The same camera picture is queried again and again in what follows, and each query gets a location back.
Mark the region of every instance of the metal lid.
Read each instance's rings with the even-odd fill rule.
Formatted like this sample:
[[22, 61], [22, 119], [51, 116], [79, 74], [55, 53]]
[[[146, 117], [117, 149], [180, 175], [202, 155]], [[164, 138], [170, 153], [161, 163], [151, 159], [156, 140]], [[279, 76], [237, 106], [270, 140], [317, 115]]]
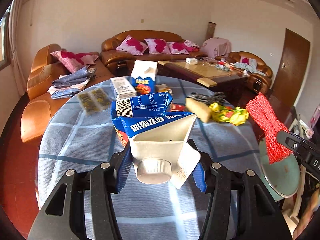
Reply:
[[137, 167], [137, 178], [146, 184], [161, 184], [171, 179], [171, 164], [161, 159], [143, 160]]

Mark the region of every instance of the milk carton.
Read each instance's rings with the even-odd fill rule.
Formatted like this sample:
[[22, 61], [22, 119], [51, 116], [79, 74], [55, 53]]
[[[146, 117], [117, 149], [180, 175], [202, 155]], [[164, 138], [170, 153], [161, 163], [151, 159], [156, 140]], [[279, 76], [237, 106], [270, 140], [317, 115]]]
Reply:
[[137, 179], [146, 184], [170, 181], [180, 189], [200, 160], [200, 153], [187, 143], [196, 115], [167, 112], [152, 118], [120, 119], [130, 141]]
[[131, 85], [138, 95], [155, 93], [157, 65], [155, 61], [136, 60], [131, 73]]
[[153, 117], [163, 116], [170, 112], [172, 96], [170, 93], [154, 93], [111, 102], [111, 118], [116, 133], [125, 147], [129, 141], [120, 116], [125, 117]]

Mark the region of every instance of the black glove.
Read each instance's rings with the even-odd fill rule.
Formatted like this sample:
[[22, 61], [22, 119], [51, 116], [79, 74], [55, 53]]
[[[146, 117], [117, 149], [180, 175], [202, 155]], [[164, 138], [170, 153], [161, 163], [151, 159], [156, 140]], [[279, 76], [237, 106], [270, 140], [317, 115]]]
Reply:
[[213, 103], [218, 103], [219, 105], [224, 105], [224, 103], [225, 103], [224, 98], [226, 96], [224, 95], [223, 92], [216, 92], [212, 96], [206, 96], [206, 95], [202, 95], [202, 94], [194, 92], [194, 93], [191, 93], [190, 95], [188, 95], [187, 97], [192, 98], [195, 101], [205, 103], [208, 106]]

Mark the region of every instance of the sponge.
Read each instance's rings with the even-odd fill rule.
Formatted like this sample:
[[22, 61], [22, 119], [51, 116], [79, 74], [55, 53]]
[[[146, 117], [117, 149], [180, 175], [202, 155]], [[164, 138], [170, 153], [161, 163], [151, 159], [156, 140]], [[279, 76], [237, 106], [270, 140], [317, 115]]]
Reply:
[[212, 113], [211, 109], [205, 103], [195, 101], [192, 98], [186, 98], [186, 108], [188, 108], [190, 112], [195, 113], [202, 122], [209, 122]]

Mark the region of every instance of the metal screw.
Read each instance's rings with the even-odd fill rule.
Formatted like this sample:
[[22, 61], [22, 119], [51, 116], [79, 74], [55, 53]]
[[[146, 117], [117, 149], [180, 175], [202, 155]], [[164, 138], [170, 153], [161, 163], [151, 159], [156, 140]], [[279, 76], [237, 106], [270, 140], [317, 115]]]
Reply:
[[254, 171], [248, 170], [247, 175], [253, 177], [255, 175]]
[[211, 166], [214, 169], [220, 169], [221, 168], [221, 164], [220, 163], [212, 163]]
[[110, 163], [101, 163], [100, 167], [101, 167], [102, 169], [107, 169], [107, 168], [110, 167]]
[[75, 170], [67, 170], [66, 172], [67, 176], [72, 176], [73, 174], [75, 174]]

